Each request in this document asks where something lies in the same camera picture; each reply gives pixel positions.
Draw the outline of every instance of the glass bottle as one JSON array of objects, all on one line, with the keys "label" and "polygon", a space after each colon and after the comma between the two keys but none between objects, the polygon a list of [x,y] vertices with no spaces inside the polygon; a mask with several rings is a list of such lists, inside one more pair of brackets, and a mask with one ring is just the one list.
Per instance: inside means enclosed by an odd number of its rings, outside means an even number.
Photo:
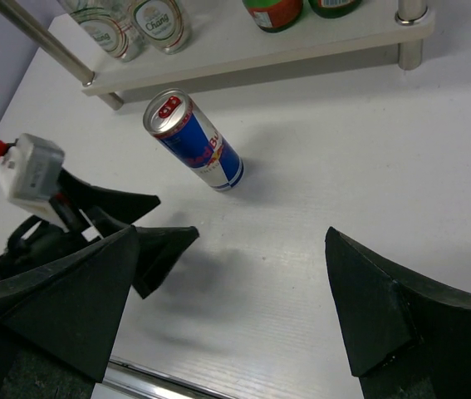
[{"label": "glass bottle", "polygon": [[191,37],[189,16],[178,0],[132,0],[130,19],[165,54],[184,49]]},{"label": "glass bottle", "polygon": [[258,27],[270,33],[294,25],[303,9],[303,0],[243,0],[243,3]]},{"label": "glass bottle", "polygon": [[354,11],[362,0],[309,0],[312,11],[324,18],[339,18]]},{"label": "glass bottle", "polygon": [[128,16],[128,1],[57,0],[110,56],[129,62],[146,49],[146,41]]}]

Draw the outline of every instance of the green bottle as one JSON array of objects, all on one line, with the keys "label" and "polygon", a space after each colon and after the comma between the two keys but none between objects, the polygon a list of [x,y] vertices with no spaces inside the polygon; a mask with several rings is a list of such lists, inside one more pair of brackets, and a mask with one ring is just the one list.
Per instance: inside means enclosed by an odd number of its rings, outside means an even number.
[{"label": "green bottle", "polygon": [[309,0],[312,11],[324,18],[339,18],[354,11],[362,0]]},{"label": "green bottle", "polygon": [[303,0],[243,0],[255,23],[265,32],[280,32],[302,14]]}]

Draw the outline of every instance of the metal shelf leg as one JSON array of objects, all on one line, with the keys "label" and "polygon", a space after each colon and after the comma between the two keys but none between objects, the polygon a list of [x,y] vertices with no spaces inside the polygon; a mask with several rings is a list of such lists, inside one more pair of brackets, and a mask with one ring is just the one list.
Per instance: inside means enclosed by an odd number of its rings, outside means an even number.
[{"label": "metal shelf leg", "polygon": [[[0,0],[0,13],[36,42],[49,56],[66,68],[82,85],[89,86],[93,82],[95,73],[72,52],[67,50],[58,39],[15,0]],[[120,109],[124,104],[123,100],[115,93],[108,93],[99,97],[113,110]]]},{"label": "metal shelf leg", "polygon": [[[427,13],[426,0],[399,0],[396,20],[402,25],[412,25]],[[411,71],[421,65],[423,40],[398,45],[398,65],[404,71]]]}]

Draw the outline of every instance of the red bull can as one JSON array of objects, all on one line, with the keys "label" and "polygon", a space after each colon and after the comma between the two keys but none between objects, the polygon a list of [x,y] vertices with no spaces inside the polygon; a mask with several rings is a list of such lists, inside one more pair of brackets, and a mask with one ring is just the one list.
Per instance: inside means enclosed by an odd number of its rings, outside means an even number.
[{"label": "red bull can", "polygon": [[157,95],[146,108],[143,125],[213,189],[229,190],[243,177],[241,158],[183,91]]}]

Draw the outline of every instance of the white surface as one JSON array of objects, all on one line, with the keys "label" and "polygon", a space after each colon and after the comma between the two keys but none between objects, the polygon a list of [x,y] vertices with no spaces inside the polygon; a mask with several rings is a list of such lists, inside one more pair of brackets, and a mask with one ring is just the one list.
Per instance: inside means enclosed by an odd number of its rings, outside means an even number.
[{"label": "white surface", "polygon": [[[247,161],[227,194],[143,131],[146,101],[112,113],[37,54],[0,135],[52,138],[79,178],[159,195],[138,225],[201,233],[155,294],[130,295],[115,355],[241,399],[361,398],[326,276],[330,225],[471,292],[471,2],[442,2],[438,21],[416,71],[375,66],[395,53],[374,49],[195,83]],[[25,216],[0,195],[0,251]]]},{"label": "white surface", "polygon": [[[84,92],[95,95],[129,90],[407,42],[425,38],[434,30],[434,12],[413,27],[399,25],[395,21],[396,0],[365,0],[352,14],[335,20],[318,17],[306,2],[300,21],[275,34],[261,31],[241,0],[188,0],[184,5],[194,27],[189,47],[172,56],[151,47],[123,65],[90,42],[79,55],[88,60],[97,78]],[[67,16],[52,24],[56,36],[68,47],[72,47],[66,39],[71,38],[71,31],[82,36],[74,25]]]}]

